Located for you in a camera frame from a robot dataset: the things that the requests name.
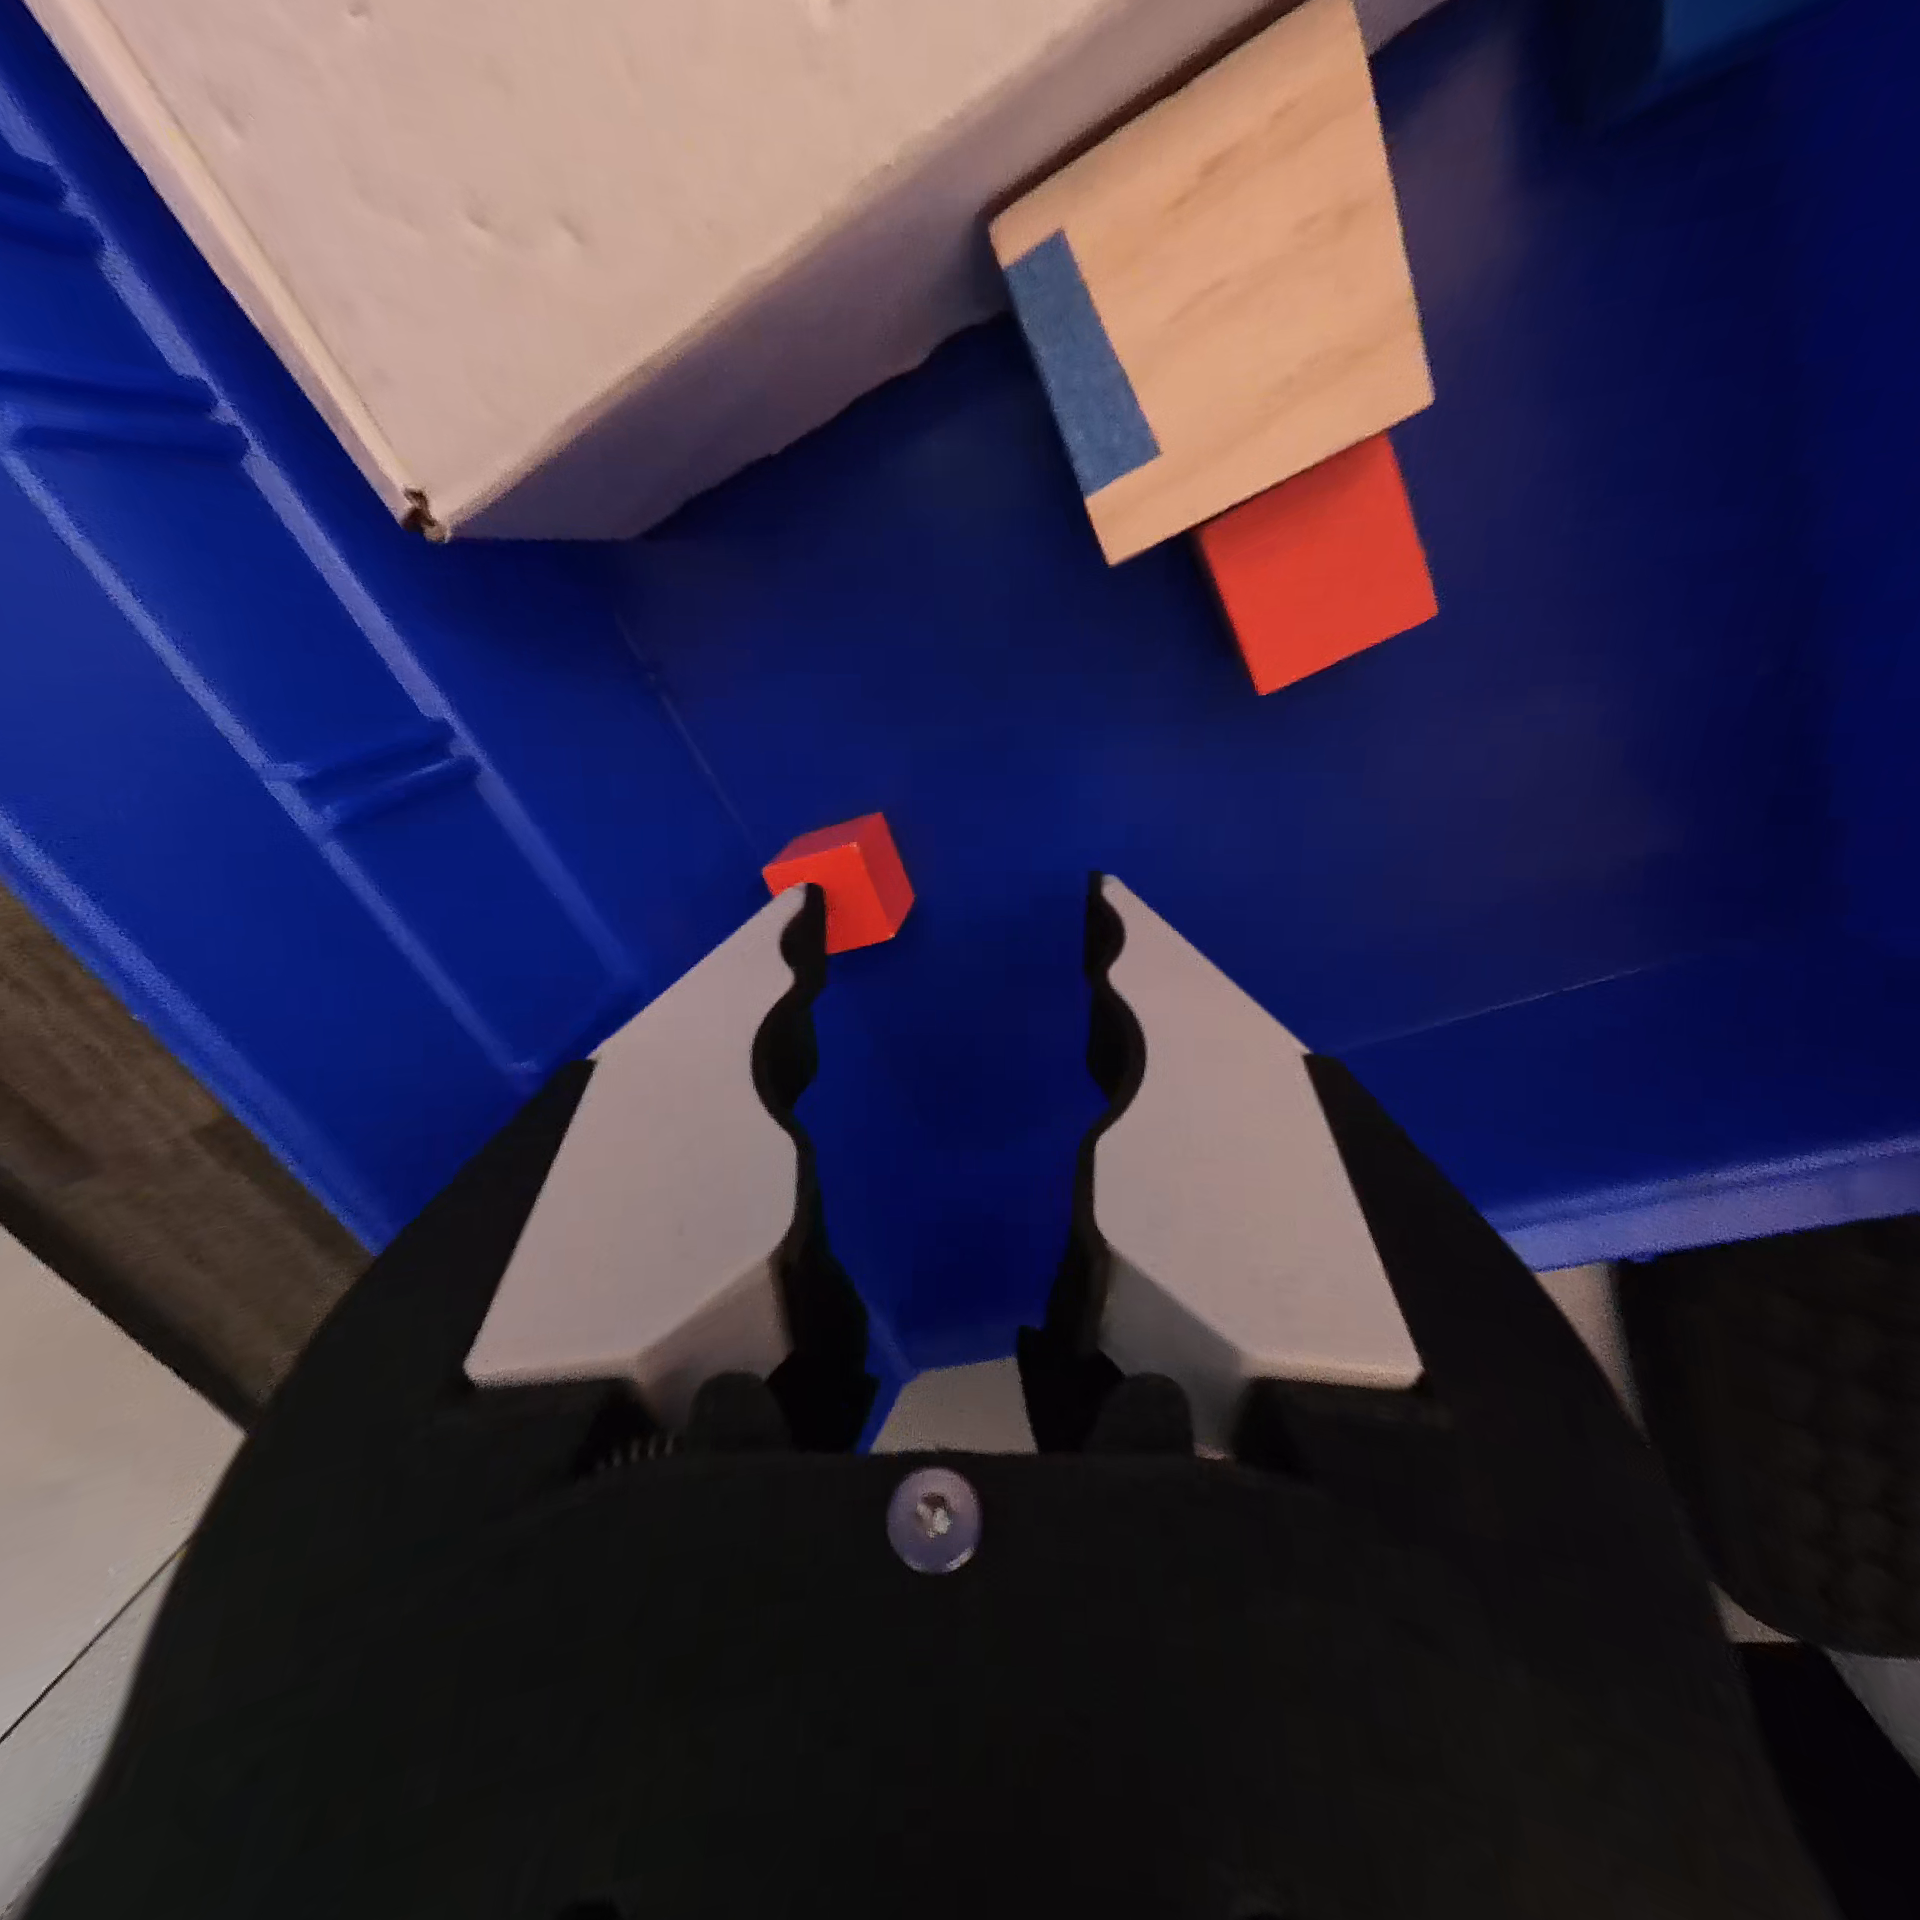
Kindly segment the blue plastic bin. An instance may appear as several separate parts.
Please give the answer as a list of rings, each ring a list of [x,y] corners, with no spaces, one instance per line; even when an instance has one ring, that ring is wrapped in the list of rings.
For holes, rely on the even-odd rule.
[[[1379,98],[1439,615],[1263,696],[1007,317],[630,545],[405,531],[2,5],[9,887],[383,1246],[886,812],[802,1125],[922,1355],[1062,1252],[1090,868],[1539,1266],[1918,1213],[1918,5],[1611,126],[1454,5]]]

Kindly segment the small blue cube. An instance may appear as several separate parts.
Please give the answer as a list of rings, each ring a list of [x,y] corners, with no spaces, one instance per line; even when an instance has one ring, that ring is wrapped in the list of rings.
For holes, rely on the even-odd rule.
[[[1570,5],[1570,67],[1593,119],[1621,119],[1762,48],[1814,5]]]

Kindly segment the small closed white box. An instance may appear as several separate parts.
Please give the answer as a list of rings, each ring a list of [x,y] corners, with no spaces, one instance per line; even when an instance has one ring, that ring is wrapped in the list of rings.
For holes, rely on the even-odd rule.
[[[26,5],[397,519],[629,540],[1007,283],[1297,5]]]

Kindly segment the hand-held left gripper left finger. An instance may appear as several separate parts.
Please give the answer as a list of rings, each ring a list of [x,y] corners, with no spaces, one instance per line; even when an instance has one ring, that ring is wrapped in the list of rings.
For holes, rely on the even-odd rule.
[[[797,1113],[825,935],[825,892],[797,883],[593,1050],[467,1378],[625,1378],[681,1431],[698,1389],[741,1372],[790,1431],[864,1431],[870,1310]]]

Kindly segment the small red cube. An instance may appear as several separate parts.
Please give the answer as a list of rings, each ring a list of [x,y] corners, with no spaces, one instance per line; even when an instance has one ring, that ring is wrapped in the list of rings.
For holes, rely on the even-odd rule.
[[[825,895],[829,957],[889,941],[916,900],[881,809],[793,834],[764,866],[764,883],[771,895],[801,883],[814,883]]]

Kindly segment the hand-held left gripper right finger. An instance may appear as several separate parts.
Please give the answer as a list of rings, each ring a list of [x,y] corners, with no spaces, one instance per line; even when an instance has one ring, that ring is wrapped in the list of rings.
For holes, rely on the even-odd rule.
[[[1228,1452],[1259,1378],[1410,1389],[1402,1304],[1321,1113],[1307,1042],[1111,872],[1083,900],[1088,1074],[1070,1239],[1023,1399],[1082,1452],[1130,1377],[1172,1378]]]

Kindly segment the wooden cube with blue tape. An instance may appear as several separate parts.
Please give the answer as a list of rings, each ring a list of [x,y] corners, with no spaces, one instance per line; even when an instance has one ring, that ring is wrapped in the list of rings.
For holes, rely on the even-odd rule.
[[[988,221],[1107,562],[1435,396],[1355,5],[1297,5]]]

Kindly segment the black mesh pad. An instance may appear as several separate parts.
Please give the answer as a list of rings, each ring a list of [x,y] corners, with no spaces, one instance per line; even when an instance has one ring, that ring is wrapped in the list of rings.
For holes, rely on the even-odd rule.
[[[1770,1630],[1918,1656],[1918,1216],[1612,1275],[1644,1426],[1722,1594]]]

